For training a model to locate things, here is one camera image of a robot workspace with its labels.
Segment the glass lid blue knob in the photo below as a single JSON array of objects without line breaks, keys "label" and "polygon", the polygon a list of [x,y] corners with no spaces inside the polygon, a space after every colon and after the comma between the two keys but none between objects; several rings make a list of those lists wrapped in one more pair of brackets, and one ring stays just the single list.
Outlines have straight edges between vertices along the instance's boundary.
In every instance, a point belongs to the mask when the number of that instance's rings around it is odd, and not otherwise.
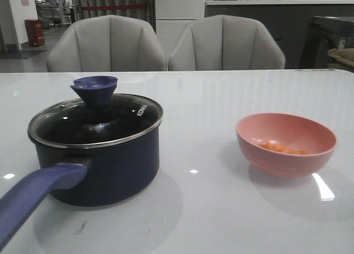
[{"label": "glass lid blue knob", "polygon": [[92,149],[137,139],[159,127],[163,109],[156,101],[117,94],[118,79],[88,76],[70,86],[78,98],[52,105],[29,122],[28,136],[45,146]]}]

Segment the pink bowl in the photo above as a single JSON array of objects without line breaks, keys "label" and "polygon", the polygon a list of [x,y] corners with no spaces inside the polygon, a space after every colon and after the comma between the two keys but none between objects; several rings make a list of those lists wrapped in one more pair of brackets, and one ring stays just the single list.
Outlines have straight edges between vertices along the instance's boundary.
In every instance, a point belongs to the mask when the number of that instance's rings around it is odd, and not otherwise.
[{"label": "pink bowl", "polygon": [[[245,158],[259,170],[285,178],[299,178],[317,172],[332,157],[337,136],[324,125],[286,113],[256,113],[236,124],[238,145]],[[281,142],[307,155],[270,151],[259,146],[266,141]]]}]

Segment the right grey chair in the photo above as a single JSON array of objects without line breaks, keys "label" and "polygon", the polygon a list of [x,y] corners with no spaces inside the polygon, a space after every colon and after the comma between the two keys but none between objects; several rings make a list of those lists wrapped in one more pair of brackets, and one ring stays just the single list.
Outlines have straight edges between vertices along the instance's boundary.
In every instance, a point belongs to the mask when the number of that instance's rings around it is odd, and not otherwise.
[{"label": "right grey chair", "polygon": [[283,69],[285,55],[258,20],[214,15],[188,23],[169,57],[170,71]]}]

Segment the grey chair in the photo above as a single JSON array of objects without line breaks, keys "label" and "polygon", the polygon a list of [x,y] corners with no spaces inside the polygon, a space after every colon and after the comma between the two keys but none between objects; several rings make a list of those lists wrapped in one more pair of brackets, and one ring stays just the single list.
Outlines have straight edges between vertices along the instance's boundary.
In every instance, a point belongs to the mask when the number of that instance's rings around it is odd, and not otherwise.
[{"label": "grey chair", "polygon": [[167,60],[148,22],[104,15],[69,26],[46,67],[48,72],[165,71]]},{"label": "grey chair", "polygon": [[188,23],[169,57],[170,71],[283,69],[285,55],[258,20],[214,15]]}]

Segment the left grey chair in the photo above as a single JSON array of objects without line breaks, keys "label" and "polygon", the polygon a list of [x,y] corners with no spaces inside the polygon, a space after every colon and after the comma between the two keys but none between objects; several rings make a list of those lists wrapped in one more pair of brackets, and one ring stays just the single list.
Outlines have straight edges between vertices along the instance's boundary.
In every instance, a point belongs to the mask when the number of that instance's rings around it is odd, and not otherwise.
[{"label": "left grey chair", "polygon": [[167,60],[148,22],[104,15],[69,26],[46,67],[48,72],[165,71]]}]

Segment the white cabinet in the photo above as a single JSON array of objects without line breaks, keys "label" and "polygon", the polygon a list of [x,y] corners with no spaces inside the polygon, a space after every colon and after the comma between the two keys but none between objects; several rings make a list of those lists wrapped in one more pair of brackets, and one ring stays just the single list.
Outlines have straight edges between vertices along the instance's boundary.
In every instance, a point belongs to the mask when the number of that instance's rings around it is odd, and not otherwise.
[{"label": "white cabinet", "polygon": [[205,0],[154,0],[155,31],[168,58],[189,22],[203,18]]}]

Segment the red barrier belt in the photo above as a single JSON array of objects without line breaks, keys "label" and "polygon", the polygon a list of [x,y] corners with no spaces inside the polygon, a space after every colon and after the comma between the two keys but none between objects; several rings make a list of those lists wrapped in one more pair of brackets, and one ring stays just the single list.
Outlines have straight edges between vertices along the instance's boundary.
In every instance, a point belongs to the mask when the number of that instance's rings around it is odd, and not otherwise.
[{"label": "red barrier belt", "polygon": [[87,6],[81,7],[83,11],[116,11],[116,10],[132,10],[145,9],[148,4],[133,4],[133,5],[119,5],[119,6]]}]

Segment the dark grey counter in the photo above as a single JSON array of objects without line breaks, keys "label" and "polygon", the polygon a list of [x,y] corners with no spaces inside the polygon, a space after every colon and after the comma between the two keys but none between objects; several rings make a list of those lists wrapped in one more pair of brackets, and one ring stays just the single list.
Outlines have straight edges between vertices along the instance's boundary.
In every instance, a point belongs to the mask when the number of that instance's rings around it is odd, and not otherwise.
[{"label": "dark grey counter", "polygon": [[285,67],[300,69],[310,19],[314,16],[353,17],[353,0],[207,1],[205,15],[218,14],[262,22],[285,54]]}]

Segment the red trash bin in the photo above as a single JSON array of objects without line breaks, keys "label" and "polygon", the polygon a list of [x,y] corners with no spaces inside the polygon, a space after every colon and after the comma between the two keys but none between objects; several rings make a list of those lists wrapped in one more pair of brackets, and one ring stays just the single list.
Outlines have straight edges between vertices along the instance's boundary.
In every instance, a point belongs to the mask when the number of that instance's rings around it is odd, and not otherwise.
[{"label": "red trash bin", "polygon": [[45,44],[42,23],[40,19],[26,19],[25,28],[29,46],[42,46]]}]

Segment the dark appliance at right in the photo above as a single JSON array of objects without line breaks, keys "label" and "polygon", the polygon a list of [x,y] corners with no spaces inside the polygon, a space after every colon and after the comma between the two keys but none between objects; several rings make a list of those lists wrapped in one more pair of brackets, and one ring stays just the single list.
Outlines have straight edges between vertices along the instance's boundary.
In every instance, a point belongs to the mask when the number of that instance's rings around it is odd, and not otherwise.
[{"label": "dark appliance at right", "polygon": [[324,69],[331,63],[331,49],[353,47],[353,17],[314,16],[308,24],[301,54],[301,69]]}]

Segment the beige cushion at right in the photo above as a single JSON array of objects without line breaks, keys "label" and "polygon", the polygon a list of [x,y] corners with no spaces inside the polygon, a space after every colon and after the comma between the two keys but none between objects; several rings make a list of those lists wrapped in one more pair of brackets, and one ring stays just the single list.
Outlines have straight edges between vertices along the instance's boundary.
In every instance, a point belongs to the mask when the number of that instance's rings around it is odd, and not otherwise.
[{"label": "beige cushion at right", "polygon": [[328,64],[329,69],[353,72],[354,48],[330,49],[327,54],[331,58],[331,63]]}]

